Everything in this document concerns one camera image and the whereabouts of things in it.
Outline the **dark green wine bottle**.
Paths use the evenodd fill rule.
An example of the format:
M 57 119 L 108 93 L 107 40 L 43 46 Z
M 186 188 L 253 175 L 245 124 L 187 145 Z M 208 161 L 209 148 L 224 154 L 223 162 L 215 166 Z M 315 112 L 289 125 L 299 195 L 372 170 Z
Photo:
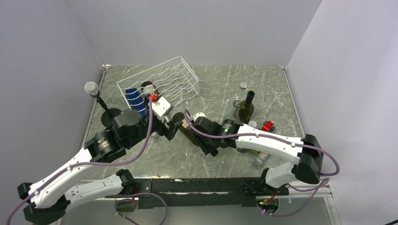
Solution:
M 194 145 L 199 146 L 198 141 L 193 136 L 193 131 L 191 130 L 190 126 L 186 122 L 184 118 L 184 114 L 182 112 L 177 112 L 172 117 L 173 122 L 182 122 L 181 126 L 179 127 L 179 131 Z

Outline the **blue glass bottle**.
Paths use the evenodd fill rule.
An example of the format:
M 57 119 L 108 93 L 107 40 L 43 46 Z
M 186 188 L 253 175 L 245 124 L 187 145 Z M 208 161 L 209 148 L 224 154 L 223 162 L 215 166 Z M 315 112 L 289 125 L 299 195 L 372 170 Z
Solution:
M 140 113 L 141 117 L 145 117 L 147 111 L 147 103 L 136 88 L 130 88 L 125 91 L 125 97 L 131 109 Z

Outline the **labelled dark wine bottle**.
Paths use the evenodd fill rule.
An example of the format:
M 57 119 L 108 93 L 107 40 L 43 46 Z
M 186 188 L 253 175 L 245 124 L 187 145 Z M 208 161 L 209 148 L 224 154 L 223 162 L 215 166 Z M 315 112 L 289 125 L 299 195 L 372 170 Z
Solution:
M 141 88 L 142 88 L 142 93 L 148 99 L 152 99 L 152 102 L 158 100 L 161 97 L 160 92 L 158 91 L 157 87 L 150 81 L 143 82 L 141 84 Z M 163 119 L 161 119 L 161 121 L 165 121 L 166 123 L 168 123 L 170 121 L 169 114 L 166 117 L 164 117 Z

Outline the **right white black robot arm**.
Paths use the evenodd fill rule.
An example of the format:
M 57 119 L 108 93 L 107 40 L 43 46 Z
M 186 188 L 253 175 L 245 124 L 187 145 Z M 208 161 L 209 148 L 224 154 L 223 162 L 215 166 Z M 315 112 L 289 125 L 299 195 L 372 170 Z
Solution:
M 272 134 L 229 119 L 220 125 L 198 117 L 191 124 L 191 129 L 204 138 L 204 144 L 215 148 L 250 149 L 284 159 L 284 164 L 268 168 L 259 181 L 263 194 L 270 195 L 293 181 L 307 184 L 320 182 L 323 154 L 304 139 Z

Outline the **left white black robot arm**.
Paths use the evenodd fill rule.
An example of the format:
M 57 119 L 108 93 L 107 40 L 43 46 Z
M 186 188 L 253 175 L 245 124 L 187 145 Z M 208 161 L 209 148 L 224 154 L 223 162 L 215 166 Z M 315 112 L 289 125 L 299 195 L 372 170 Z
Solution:
M 137 185 L 125 169 L 96 182 L 81 185 L 80 181 L 101 166 L 117 166 L 117 159 L 124 156 L 126 150 L 140 142 L 147 144 L 152 133 L 172 140 L 181 124 L 160 120 L 153 109 L 144 115 L 135 110 L 120 112 L 106 130 L 87 141 L 71 160 L 51 175 L 18 186 L 19 197 L 25 205 L 25 219 L 36 225 L 48 225 L 86 202 L 111 195 L 132 195 Z

